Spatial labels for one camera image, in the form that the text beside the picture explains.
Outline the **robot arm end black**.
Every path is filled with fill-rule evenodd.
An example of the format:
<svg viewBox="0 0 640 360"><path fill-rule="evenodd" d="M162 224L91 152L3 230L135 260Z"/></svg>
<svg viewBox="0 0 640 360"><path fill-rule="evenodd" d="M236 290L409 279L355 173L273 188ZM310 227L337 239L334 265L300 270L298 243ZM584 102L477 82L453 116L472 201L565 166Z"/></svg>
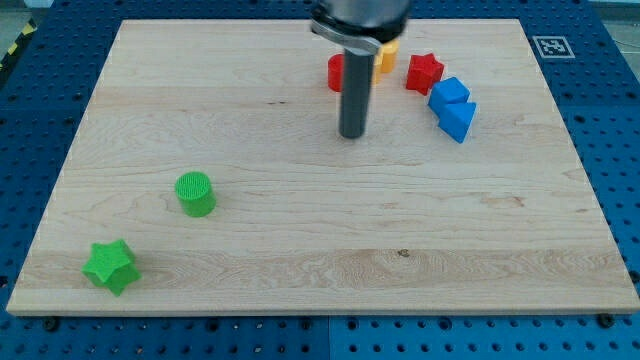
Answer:
<svg viewBox="0 0 640 360"><path fill-rule="evenodd" d="M311 32L359 56L375 56L404 31L411 0L320 0Z"/></svg>

